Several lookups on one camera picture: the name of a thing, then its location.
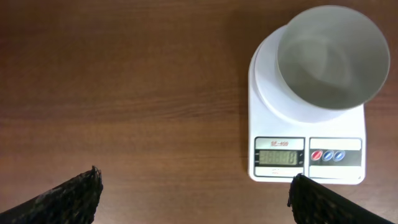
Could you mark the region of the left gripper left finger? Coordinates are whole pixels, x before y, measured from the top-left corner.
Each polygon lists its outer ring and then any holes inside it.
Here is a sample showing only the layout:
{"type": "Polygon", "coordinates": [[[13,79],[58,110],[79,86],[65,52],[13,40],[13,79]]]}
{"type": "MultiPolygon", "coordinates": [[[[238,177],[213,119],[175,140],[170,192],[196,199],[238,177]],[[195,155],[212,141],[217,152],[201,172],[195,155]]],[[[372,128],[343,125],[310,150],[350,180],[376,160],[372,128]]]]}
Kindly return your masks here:
{"type": "Polygon", "coordinates": [[[101,171],[90,170],[1,213],[1,223],[91,224],[103,191],[101,171]]]}

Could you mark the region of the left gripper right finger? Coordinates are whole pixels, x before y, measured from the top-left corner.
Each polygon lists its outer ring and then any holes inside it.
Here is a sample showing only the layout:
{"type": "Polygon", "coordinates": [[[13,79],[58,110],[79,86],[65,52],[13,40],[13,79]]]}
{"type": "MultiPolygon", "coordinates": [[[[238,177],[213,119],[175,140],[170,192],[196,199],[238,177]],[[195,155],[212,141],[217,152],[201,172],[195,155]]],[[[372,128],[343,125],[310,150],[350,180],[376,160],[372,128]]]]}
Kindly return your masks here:
{"type": "Polygon", "coordinates": [[[297,224],[392,224],[302,174],[290,184],[287,206],[297,224]]]}

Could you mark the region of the white digital kitchen scale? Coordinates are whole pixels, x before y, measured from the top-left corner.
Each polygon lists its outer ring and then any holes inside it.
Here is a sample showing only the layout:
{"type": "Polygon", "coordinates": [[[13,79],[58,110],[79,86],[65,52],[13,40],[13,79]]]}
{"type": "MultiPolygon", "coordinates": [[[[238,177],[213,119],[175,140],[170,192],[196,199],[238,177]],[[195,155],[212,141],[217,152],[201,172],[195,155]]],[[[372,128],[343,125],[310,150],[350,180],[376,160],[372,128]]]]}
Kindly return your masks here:
{"type": "Polygon", "coordinates": [[[277,70],[282,26],[266,37],[248,71],[248,173],[257,182],[356,185],[366,176],[364,107],[330,111],[294,99],[277,70]]]}

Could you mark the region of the white round bowl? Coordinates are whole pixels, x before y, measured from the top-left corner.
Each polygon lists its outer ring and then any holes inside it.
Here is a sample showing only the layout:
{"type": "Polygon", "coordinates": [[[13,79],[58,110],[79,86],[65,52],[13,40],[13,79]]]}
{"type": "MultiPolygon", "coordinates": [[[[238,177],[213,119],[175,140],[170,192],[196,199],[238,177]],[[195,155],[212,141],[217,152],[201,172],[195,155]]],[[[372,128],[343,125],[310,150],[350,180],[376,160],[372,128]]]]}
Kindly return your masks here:
{"type": "Polygon", "coordinates": [[[287,86],[311,105],[347,110],[371,100],[384,85],[391,63],[378,26],[343,6],[318,6],[286,26],[277,67],[287,86]]]}

